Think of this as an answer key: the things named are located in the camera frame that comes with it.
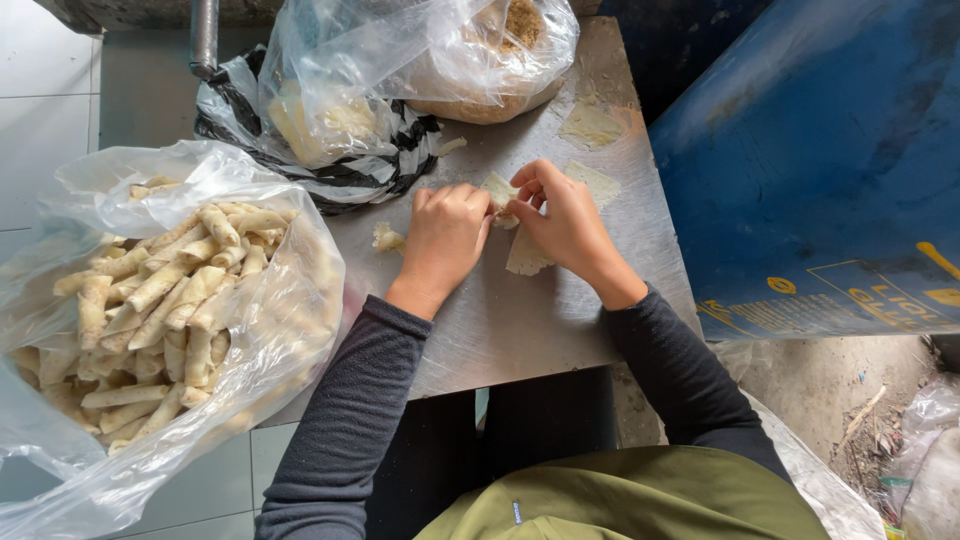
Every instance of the hand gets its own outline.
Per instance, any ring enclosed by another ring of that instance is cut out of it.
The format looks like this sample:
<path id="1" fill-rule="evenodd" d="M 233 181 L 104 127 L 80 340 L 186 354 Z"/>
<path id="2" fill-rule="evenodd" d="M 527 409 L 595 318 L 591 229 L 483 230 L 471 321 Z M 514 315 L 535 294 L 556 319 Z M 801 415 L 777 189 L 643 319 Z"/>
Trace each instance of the hand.
<path id="1" fill-rule="evenodd" d="M 414 195 L 403 268 L 384 300 L 432 320 L 480 258 L 493 222 L 490 193 L 460 184 Z"/>
<path id="2" fill-rule="evenodd" d="M 520 192 L 507 209 L 547 255 L 593 287 L 604 307 L 623 309 L 647 295 L 646 283 L 613 246 L 586 184 L 539 159 L 523 165 L 510 185 Z M 543 216 L 540 207 L 546 201 Z"/>

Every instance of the black long sleeve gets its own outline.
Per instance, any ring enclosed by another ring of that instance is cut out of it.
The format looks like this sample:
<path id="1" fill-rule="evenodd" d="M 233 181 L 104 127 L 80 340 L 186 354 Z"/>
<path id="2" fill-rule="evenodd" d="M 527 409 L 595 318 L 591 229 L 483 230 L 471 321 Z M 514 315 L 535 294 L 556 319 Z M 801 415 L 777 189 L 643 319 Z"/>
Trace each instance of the black long sleeve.
<path id="1" fill-rule="evenodd" d="M 634 306 L 606 315 L 616 348 L 663 420 L 670 444 L 740 454 L 790 482 L 750 402 L 659 292 L 651 287 Z"/>
<path id="2" fill-rule="evenodd" d="M 364 538 L 364 501 L 400 421 L 429 321 L 370 296 L 264 492 L 258 540 Z"/>

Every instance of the person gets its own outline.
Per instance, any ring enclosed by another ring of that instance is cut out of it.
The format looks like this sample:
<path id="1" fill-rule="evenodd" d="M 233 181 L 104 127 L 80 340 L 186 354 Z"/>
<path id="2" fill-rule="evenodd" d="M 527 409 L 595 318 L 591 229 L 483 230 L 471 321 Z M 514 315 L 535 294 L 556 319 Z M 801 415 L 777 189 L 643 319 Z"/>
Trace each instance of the person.
<path id="1" fill-rule="evenodd" d="M 402 269 L 382 300 L 367 299 L 321 379 L 256 538 L 827 540 L 747 399 L 617 252 L 587 187 L 543 159 L 511 184 L 508 210 L 596 291 L 670 445 L 616 449 L 603 368 L 492 388 L 479 440 L 472 395 L 407 404 L 431 321 L 492 222 L 486 191 L 420 189 Z"/>

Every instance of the wrist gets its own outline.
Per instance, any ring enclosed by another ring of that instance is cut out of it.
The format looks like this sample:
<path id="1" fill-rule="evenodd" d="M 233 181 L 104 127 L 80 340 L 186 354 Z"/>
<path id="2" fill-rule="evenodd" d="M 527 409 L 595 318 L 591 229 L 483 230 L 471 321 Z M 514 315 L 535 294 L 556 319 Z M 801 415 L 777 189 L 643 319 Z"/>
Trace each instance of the wrist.
<path id="1" fill-rule="evenodd" d="M 383 299 L 421 319 L 432 321 L 446 297 L 447 293 L 436 290 L 424 280 L 412 279 L 401 273 L 387 289 Z"/>
<path id="2" fill-rule="evenodd" d="M 585 280 L 600 297 L 609 311 L 630 307 L 647 295 L 649 288 L 622 257 L 598 265 L 590 279 Z"/>

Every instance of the concrete floor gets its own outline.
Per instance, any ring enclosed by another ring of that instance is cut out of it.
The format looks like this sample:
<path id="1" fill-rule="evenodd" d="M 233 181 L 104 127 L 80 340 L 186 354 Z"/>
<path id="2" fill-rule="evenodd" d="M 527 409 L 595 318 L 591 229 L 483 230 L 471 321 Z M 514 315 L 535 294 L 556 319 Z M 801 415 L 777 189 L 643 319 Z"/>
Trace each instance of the concrete floor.
<path id="1" fill-rule="evenodd" d="M 857 452 L 838 453 L 837 444 L 853 416 L 886 385 L 876 405 L 880 432 L 898 431 L 899 407 L 907 406 L 920 386 L 932 379 L 938 360 L 916 335 L 841 337 L 770 341 L 756 346 L 767 356 L 756 365 L 728 368 L 740 387 L 769 407 L 830 468 L 873 501 L 876 474 L 886 461 L 874 448 L 873 415 L 853 438 Z M 614 402 L 624 448 L 657 444 L 659 420 L 625 365 L 613 370 Z"/>

